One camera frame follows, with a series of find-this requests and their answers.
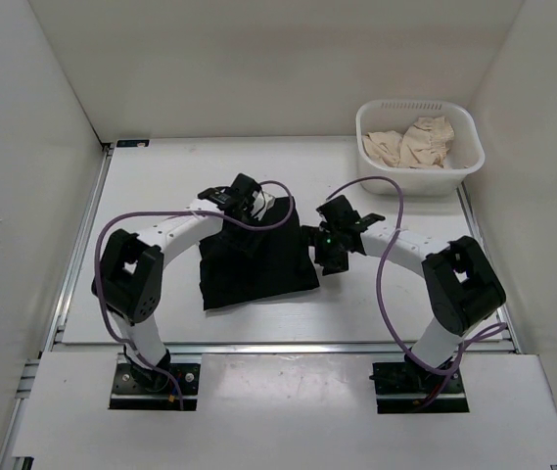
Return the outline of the black trousers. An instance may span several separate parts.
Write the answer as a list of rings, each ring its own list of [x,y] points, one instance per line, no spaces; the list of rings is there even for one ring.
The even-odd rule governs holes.
[[[222,230],[200,242],[200,290],[205,310],[314,290],[319,287],[315,267],[302,233],[296,209],[281,197],[260,222],[289,220],[266,231],[252,258],[243,254],[244,229]]]

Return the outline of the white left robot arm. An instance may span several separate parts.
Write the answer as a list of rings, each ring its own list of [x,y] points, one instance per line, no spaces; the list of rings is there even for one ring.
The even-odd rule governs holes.
[[[264,234],[279,201],[261,182],[240,173],[228,186],[209,187],[181,210],[136,211],[114,217],[98,235],[91,291],[112,339],[136,380],[158,392],[170,379],[170,353],[154,318],[165,269],[207,238]]]

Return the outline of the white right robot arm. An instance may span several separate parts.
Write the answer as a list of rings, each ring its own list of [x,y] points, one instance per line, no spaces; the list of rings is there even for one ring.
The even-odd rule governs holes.
[[[377,304],[404,352],[404,379],[413,390],[425,392],[440,376],[454,374],[458,365],[448,365],[451,358],[459,361],[468,345],[503,329],[493,325],[472,339],[467,337],[506,302],[504,288],[474,238],[446,242],[411,232],[401,227],[400,219],[391,224],[379,214],[360,215],[345,196],[327,201],[317,212],[319,225],[305,225],[302,233],[324,275],[346,272],[350,254],[379,261]],[[411,348],[397,334],[386,310],[382,280],[388,262],[420,276],[429,296],[433,319]]]

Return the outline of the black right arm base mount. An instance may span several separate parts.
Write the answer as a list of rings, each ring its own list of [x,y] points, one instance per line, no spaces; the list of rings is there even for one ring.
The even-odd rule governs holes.
[[[422,371],[413,363],[374,362],[378,414],[455,414],[470,411],[462,375],[442,376]]]

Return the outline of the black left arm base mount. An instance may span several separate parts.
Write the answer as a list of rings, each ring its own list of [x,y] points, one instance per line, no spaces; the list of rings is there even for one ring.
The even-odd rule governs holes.
[[[184,359],[171,361],[169,374],[180,388],[180,393],[171,381],[153,370],[142,374],[127,357],[119,355],[111,385],[109,409],[111,410],[154,410],[195,411],[198,405],[201,364]]]

